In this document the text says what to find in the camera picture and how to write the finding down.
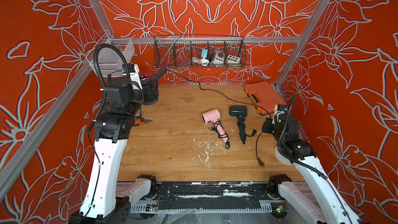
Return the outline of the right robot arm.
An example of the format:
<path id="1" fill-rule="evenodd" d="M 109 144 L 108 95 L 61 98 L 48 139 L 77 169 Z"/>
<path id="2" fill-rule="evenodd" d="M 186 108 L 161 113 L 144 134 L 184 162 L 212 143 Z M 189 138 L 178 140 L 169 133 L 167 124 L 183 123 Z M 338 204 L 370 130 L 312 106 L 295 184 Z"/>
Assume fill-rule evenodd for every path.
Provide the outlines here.
<path id="1" fill-rule="evenodd" d="M 265 120 L 262 132 L 274 137 L 277 159 L 300 172 L 317 202 L 301 193 L 286 174 L 270 176 L 265 193 L 290 203 L 308 224 L 360 224 L 360 217 L 332 184 L 311 144 L 301 138 L 298 120 L 291 113 L 293 105 L 275 105 L 274 116 Z"/>

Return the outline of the black hair dryer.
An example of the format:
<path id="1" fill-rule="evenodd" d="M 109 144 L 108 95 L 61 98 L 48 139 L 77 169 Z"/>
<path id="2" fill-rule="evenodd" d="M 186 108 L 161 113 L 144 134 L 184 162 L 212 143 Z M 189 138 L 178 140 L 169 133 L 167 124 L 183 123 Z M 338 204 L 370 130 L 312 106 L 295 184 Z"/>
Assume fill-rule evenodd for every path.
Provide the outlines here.
<path id="1" fill-rule="evenodd" d="M 158 82 L 167 73 L 166 68 L 160 68 L 155 74 L 142 74 L 140 75 L 141 83 Z"/>

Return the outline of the pink hair dryer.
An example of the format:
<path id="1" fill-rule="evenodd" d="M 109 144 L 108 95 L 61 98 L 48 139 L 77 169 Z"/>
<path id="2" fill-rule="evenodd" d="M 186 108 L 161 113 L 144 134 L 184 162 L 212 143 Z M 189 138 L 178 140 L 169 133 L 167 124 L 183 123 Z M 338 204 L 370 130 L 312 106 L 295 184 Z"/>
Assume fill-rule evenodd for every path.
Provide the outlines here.
<path id="1" fill-rule="evenodd" d="M 226 149 L 230 149 L 230 139 L 229 136 L 226 134 L 220 119 L 221 114 L 216 108 L 202 114 L 203 122 L 212 123 L 214 125 L 212 129 L 216 131 L 217 136 L 224 142 Z"/>

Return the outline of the dark green hair dryer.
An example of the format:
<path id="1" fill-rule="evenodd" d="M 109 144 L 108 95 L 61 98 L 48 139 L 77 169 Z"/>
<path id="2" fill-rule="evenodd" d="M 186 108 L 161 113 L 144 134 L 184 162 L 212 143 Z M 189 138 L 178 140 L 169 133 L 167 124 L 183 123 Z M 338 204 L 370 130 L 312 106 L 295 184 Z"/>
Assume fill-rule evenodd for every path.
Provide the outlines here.
<path id="1" fill-rule="evenodd" d="M 242 143 L 245 145 L 247 134 L 245 130 L 245 119 L 247 117 L 248 110 L 246 106 L 235 105 L 229 108 L 229 115 L 237 118 L 237 126 L 239 128 L 239 137 Z"/>

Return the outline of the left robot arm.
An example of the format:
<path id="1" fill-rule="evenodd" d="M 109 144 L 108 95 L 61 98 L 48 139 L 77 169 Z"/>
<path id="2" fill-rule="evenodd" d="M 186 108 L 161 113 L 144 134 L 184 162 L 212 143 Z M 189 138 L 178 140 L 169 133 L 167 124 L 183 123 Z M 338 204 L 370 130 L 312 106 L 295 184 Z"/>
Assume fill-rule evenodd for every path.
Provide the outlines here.
<path id="1" fill-rule="evenodd" d="M 103 49 L 114 51 L 123 63 L 120 77 L 106 78 L 99 57 Z M 93 53 L 94 71 L 99 78 L 102 99 L 86 133 L 94 151 L 89 187 L 80 209 L 69 218 L 70 224 L 124 224 L 131 208 L 142 198 L 156 197 L 157 180 L 152 175 L 140 175 L 136 181 L 116 195 L 117 177 L 123 151 L 136 120 L 142 120 L 140 110 L 159 99 L 159 80 L 164 68 L 153 75 L 139 75 L 134 65 L 127 63 L 122 52 L 111 44 L 98 45 Z"/>

